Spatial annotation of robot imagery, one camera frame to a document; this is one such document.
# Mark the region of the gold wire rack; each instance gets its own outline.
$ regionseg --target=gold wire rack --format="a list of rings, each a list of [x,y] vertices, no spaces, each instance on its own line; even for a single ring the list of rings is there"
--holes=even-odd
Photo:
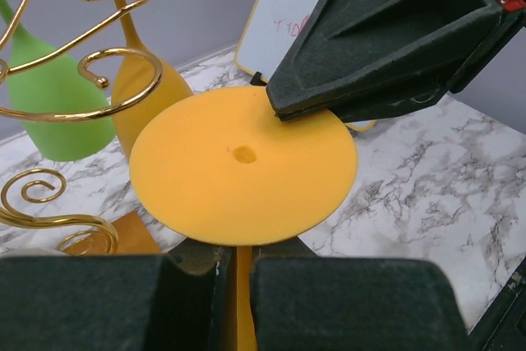
[[[0,49],[9,41],[12,37],[18,23],[24,13],[30,0],[21,0],[19,7],[16,9],[16,12],[6,28],[5,33],[0,39]],[[64,44],[62,47],[56,49],[55,51],[35,59],[31,62],[24,63],[16,67],[9,67],[5,61],[0,58],[0,84],[8,76],[12,76],[17,73],[22,73],[28,71],[34,67],[44,65],[47,62],[53,61],[55,58],[63,55],[67,51],[75,48],[78,44],[86,41],[89,37],[98,33],[107,26],[113,24],[115,21],[119,20],[121,17],[125,16],[132,10],[144,5],[149,0],[136,0],[135,2],[130,2],[125,6],[118,9],[112,15],[108,16],[100,23],[87,30],[82,35],[79,35],[75,39]],[[129,109],[144,99],[151,95],[154,90],[159,86],[159,83],[163,77],[163,67],[160,60],[154,56],[152,53],[143,51],[136,48],[107,48],[100,51],[96,51],[89,55],[83,57],[78,63],[78,72],[86,80],[94,83],[99,89],[106,90],[109,88],[109,80],[104,76],[98,76],[93,72],[90,72],[88,67],[91,63],[97,62],[99,60],[115,57],[115,56],[127,56],[135,55],[138,57],[144,58],[147,62],[150,62],[154,67],[154,75],[152,76],[150,82],[137,94],[133,95],[131,98],[125,99],[117,104],[112,104],[102,109],[97,109],[85,113],[27,113],[23,111],[16,111],[13,109],[5,109],[0,107],[0,116],[15,118],[20,121],[32,121],[32,122],[88,122],[95,119],[101,119],[106,117],[111,117],[116,113]],[[34,174],[49,174],[54,176],[59,182],[60,187],[58,190],[51,196],[45,198],[34,198],[29,194],[29,190],[34,186],[45,187],[50,191],[54,191],[57,188],[54,187],[51,183],[44,180],[33,180],[27,182],[20,191],[22,198],[29,203],[41,204],[49,201],[53,201],[60,197],[66,191],[67,181],[58,171],[52,169],[31,169],[26,170],[25,172],[19,173],[13,178],[9,179],[2,190],[0,191],[0,201],[2,202],[2,207],[0,207],[0,222],[6,225],[25,228],[25,229],[50,229],[58,228],[63,226],[72,226],[72,225],[84,225],[89,226],[90,229],[82,230],[80,232],[75,232],[66,238],[64,238],[56,248],[60,251],[63,251],[66,247],[69,247],[73,244],[76,244],[80,241],[88,241],[86,236],[92,235],[94,233],[100,234],[104,237],[106,242],[106,253],[114,254],[117,251],[118,246],[118,234],[116,229],[112,226],[110,222],[106,219],[102,219],[95,215],[55,215],[47,217],[35,217],[28,215],[16,210],[7,199],[7,194],[9,189],[19,180]],[[79,255],[84,255],[89,251],[90,247],[87,247]]]

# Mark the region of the wine glass stem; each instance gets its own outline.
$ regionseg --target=wine glass stem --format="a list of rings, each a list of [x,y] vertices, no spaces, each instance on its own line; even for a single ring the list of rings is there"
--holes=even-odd
[[[115,0],[115,6],[117,9],[125,7],[126,0]],[[132,48],[144,48],[144,45],[139,39],[135,25],[133,24],[133,19],[131,14],[126,14],[120,18],[122,30],[124,31],[124,37],[126,38],[126,46]]]

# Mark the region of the gold metal rod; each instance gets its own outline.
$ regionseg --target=gold metal rod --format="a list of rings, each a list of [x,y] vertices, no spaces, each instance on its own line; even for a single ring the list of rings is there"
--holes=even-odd
[[[33,122],[85,122],[92,121],[95,119],[101,119],[111,117],[112,115],[119,113],[123,110],[129,109],[130,107],[139,104],[142,100],[146,99],[154,90],[159,86],[163,78],[163,65],[161,61],[152,53],[143,51],[135,48],[109,48],[91,53],[81,59],[78,66],[78,72],[85,79],[96,84],[100,89],[106,89],[109,86],[108,79],[106,77],[97,76],[88,70],[88,66],[92,62],[99,61],[100,59],[121,55],[136,55],[144,58],[150,62],[154,67],[154,75],[152,76],[148,85],[133,95],[131,98],[125,99],[117,104],[106,106],[101,109],[88,111],[85,113],[27,113],[25,111],[17,111],[11,109],[5,109],[0,107],[0,115],[8,118],[22,119],[25,121]],[[0,81],[5,78],[6,69],[4,66],[6,63],[0,59]]]
[[[49,53],[48,55],[45,55],[39,59],[35,59],[34,61],[24,63],[23,65],[15,66],[10,68],[7,71],[8,76],[12,76],[13,74],[17,74],[20,72],[24,72],[26,70],[30,70],[33,67],[38,67],[41,65],[44,65],[47,62],[53,61],[56,57],[59,57],[63,53],[66,53],[72,48],[75,48],[78,44],[82,43],[86,39],[88,39],[91,35],[94,35],[98,31],[106,28],[122,16],[126,15],[128,12],[131,12],[133,9],[138,8],[139,6],[142,6],[149,0],[136,0],[135,2],[131,2],[127,4],[125,7],[121,8],[120,10],[117,10],[114,12],[111,16],[106,18],[105,20],[101,21],[99,24],[95,25],[93,28],[87,30],[82,35],[78,36],[76,39],[70,41],[67,44],[64,44],[61,48],[56,49],[52,53]]]
[[[30,0],[21,1],[20,5],[18,6],[18,9],[15,12],[15,15],[12,18],[11,23],[7,26],[5,33],[0,39],[0,49],[2,49],[4,45],[6,45],[7,41],[9,41],[9,39],[15,32],[16,27],[18,26],[18,23],[20,22],[20,19],[22,18],[22,14],[24,14],[25,8],[29,4],[29,2]]]
[[[20,179],[26,176],[29,176],[31,174],[37,174],[37,173],[46,173],[46,174],[50,174],[58,178],[58,180],[60,181],[60,188],[58,189],[57,192],[55,192],[49,197],[36,199],[28,195],[28,191],[31,187],[35,185],[40,185],[42,187],[48,188],[50,191],[53,191],[55,187],[51,185],[49,182],[46,182],[44,180],[35,180],[35,181],[28,182],[21,189],[21,195],[25,201],[28,201],[31,203],[46,203],[48,201],[53,201],[57,199],[66,190],[66,179],[56,170],[31,169],[23,173],[17,174],[15,177],[8,180],[6,184],[3,186],[2,190],[0,191],[0,201],[2,202],[2,205],[3,205],[3,207],[0,207],[0,222],[6,225],[15,226],[17,228],[25,228],[25,229],[49,229],[49,228],[59,228],[62,226],[73,226],[73,225],[84,225],[84,226],[94,227],[95,229],[82,230],[80,232],[76,232],[72,235],[67,236],[57,245],[57,249],[63,249],[74,238],[78,238],[86,234],[97,233],[104,237],[104,240],[106,242],[106,253],[114,254],[117,251],[117,246],[118,246],[118,233],[117,233],[117,230],[113,227],[113,225],[111,225],[105,219],[102,219],[95,215],[83,215],[83,214],[54,215],[54,216],[49,216],[49,217],[33,217],[31,215],[24,214],[20,212],[19,210],[15,209],[13,206],[11,206],[11,204],[9,203],[7,199],[7,193],[9,191],[9,188],[12,187],[13,184],[19,181]]]

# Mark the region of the gold spiral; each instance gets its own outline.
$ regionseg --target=gold spiral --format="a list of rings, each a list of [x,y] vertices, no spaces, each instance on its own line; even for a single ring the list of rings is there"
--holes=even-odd
[[[29,190],[36,186],[40,185],[49,189],[50,191],[55,191],[57,189],[52,184],[44,180],[33,180],[27,182],[21,188],[21,196],[25,201],[29,203],[46,203],[49,201],[54,201],[60,197],[66,191],[66,179],[58,171],[52,169],[31,169],[25,172],[19,173],[13,178],[10,178],[6,184],[3,186],[0,191],[0,201],[2,206],[0,207],[0,222],[10,226],[16,226],[17,228],[25,229],[49,229],[49,228],[58,228],[62,226],[72,226],[72,225],[85,225],[91,226],[93,229],[82,230],[76,232],[64,238],[58,245],[57,249],[63,251],[66,247],[79,242],[87,242],[88,247],[80,252],[78,255],[84,255],[89,252],[90,248],[94,246],[93,242],[88,238],[81,238],[86,235],[99,234],[104,237],[106,243],[106,254],[112,255],[117,251],[118,245],[118,234],[117,230],[105,219],[97,217],[95,215],[84,215],[84,214],[73,214],[73,215],[54,215],[49,217],[34,217],[31,215],[24,214],[17,209],[15,209],[9,203],[7,199],[7,193],[9,188],[13,186],[18,180],[30,176],[32,174],[45,173],[50,174],[58,179],[60,182],[60,187],[58,190],[51,196],[44,198],[34,198],[29,195]]]

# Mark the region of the black object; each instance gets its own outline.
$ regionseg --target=black object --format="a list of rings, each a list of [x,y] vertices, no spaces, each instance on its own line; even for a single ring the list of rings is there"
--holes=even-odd
[[[453,290],[427,262],[262,259],[251,303],[259,351],[470,349]]]
[[[319,0],[267,93],[282,120],[411,113],[460,92],[523,24],[499,0]]]
[[[220,349],[231,255],[189,241],[172,256],[1,259],[0,349]]]
[[[476,350],[526,349],[526,259],[512,274],[469,337]]]
[[[266,82],[261,79],[261,72],[256,72],[250,80],[250,85],[265,86]]]

